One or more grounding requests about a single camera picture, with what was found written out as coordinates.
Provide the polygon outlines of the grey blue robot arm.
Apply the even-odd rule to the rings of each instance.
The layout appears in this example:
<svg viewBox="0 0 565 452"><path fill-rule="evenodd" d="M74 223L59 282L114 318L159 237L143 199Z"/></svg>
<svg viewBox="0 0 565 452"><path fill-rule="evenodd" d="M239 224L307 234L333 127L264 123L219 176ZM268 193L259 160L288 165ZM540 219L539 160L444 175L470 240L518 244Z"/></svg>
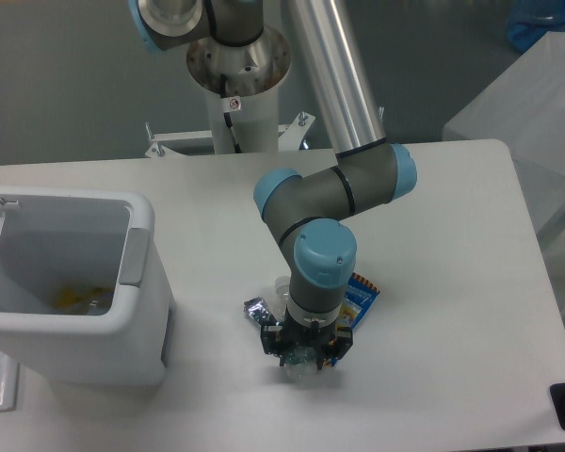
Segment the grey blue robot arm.
<svg viewBox="0 0 565 452"><path fill-rule="evenodd" d="M186 64L208 104L217 153L272 152L278 145L278 90L288 75L286 38L266 24L260 1L132 1L145 45L187 46ZM337 322L354 271L357 243L346 218L410 193L417 170L408 150L387 140L343 1L287 5L309 79L336 153L309 176L275 169L253 199L290 267L281 323L260 332L281 364L340 360L353 344Z"/></svg>

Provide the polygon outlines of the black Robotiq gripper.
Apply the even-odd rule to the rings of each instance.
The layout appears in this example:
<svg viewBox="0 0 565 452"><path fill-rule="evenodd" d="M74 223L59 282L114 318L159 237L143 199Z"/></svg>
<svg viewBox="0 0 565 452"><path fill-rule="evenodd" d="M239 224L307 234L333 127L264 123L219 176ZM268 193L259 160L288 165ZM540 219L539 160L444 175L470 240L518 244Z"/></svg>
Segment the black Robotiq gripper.
<svg viewBox="0 0 565 452"><path fill-rule="evenodd" d="M321 326L317 321L301 325L288 315L282 324L265 324L260 329L260 340L266 355L279 359L284 367L288 350L310 347L316 351L316 369L335 366L353 346L351 327L335 329L335 323Z"/></svg>

